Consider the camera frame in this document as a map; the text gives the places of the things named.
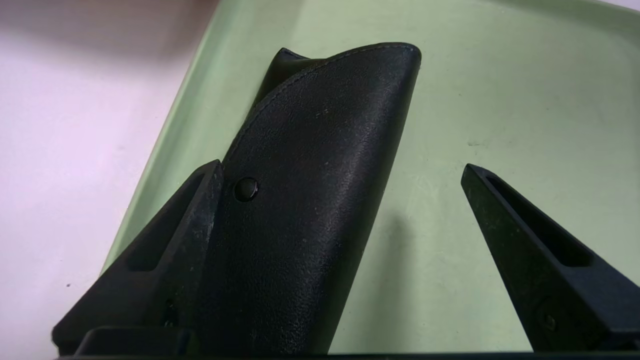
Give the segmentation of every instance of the green plastic tray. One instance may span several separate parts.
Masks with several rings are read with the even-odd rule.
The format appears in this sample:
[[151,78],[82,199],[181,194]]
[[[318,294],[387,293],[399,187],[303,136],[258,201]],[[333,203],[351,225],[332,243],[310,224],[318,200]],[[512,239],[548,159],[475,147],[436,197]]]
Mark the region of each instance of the green plastic tray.
[[460,187],[489,168],[640,282],[640,17],[574,0],[223,1],[107,264],[222,159],[281,47],[422,50],[404,135],[332,352],[528,350]]

